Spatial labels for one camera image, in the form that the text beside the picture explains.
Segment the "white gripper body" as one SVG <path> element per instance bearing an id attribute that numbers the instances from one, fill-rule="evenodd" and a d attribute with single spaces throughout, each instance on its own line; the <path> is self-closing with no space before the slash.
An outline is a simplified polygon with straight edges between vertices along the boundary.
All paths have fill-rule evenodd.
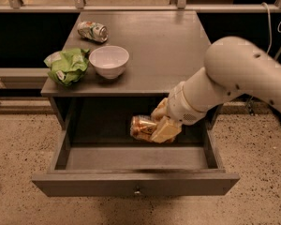
<path id="1" fill-rule="evenodd" d="M 170 90 L 167 115 L 181 124 L 191 126 L 202 119 L 206 112 L 198 112 L 188 103 L 184 94 L 184 82 L 180 82 Z"/>

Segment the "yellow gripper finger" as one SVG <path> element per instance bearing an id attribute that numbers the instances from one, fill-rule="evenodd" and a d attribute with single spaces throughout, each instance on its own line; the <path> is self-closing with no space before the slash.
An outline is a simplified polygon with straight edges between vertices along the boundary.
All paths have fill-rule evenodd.
<path id="1" fill-rule="evenodd" d="M 168 105 L 168 99 L 165 97 L 160 101 L 160 103 L 157 105 L 157 107 L 151 113 L 151 118 L 154 121 L 160 121 L 164 116 L 166 116 L 168 114 L 167 105 Z"/>
<path id="2" fill-rule="evenodd" d="M 154 143 L 172 142 L 182 131 L 182 124 L 164 116 L 157 124 L 156 130 L 151 135 Z"/>

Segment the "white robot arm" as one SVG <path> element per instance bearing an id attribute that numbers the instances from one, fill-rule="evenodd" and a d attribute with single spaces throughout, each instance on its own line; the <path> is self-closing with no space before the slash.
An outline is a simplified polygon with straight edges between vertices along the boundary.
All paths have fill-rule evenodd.
<path id="1" fill-rule="evenodd" d="M 196 124 L 213 107 L 243 94 L 281 113 L 281 65 L 243 38 L 223 37 L 208 48 L 204 66 L 171 89 L 153 111 L 158 124 L 151 140 L 170 140 L 183 125 Z"/>

